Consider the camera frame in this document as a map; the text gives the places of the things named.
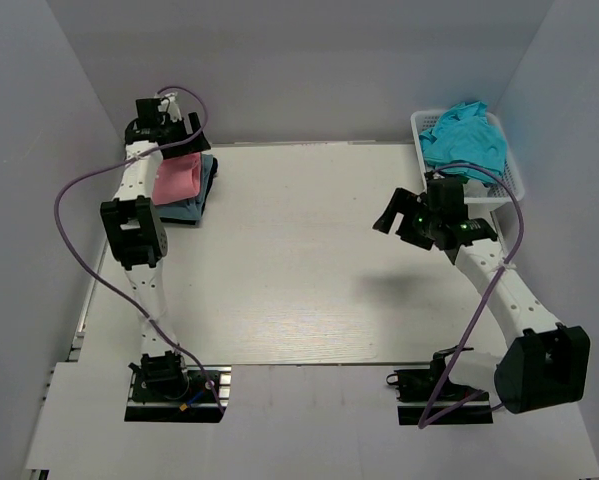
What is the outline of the pink t shirt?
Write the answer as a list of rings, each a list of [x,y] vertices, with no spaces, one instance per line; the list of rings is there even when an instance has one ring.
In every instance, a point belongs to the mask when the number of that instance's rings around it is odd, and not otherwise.
[[[165,159],[157,170],[152,201],[166,205],[197,196],[201,189],[200,153]]]

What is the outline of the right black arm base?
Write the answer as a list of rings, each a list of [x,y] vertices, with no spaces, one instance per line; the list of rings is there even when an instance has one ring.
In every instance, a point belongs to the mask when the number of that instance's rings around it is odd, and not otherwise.
[[[430,367],[417,366],[393,371],[386,384],[396,390],[400,426],[417,426],[433,393],[437,379]],[[474,395],[477,389],[447,380],[430,411],[434,416],[455,403]],[[433,422],[434,426],[487,425],[493,423],[489,394],[480,393],[461,407]]]

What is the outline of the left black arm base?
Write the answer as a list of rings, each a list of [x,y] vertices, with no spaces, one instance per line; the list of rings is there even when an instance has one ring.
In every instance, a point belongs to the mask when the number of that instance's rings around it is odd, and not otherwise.
[[[227,409],[232,371],[187,366],[173,352],[131,363],[124,420],[130,423],[217,424]]]

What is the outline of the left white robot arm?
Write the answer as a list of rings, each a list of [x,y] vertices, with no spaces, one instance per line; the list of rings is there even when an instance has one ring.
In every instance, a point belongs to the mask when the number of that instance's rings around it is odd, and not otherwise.
[[[139,305],[141,355],[177,355],[163,288],[168,238],[157,207],[201,193],[208,148],[198,116],[188,131],[175,93],[136,101],[137,117],[125,131],[127,164],[113,199],[100,215],[114,259],[123,268]]]

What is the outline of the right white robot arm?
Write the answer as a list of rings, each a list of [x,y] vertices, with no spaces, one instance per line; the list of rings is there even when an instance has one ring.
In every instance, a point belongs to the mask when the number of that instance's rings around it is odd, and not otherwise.
[[[495,367],[494,388],[506,410],[519,414],[582,399],[589,336],[540,304],[489,222],[469,216],[458,178],[430,178],[422,194],[396,189],[373,228],[388,233],[395,221],[402,241],[444,252],[480,293],[477,310],[489,310],[497,321],[507,352]]]

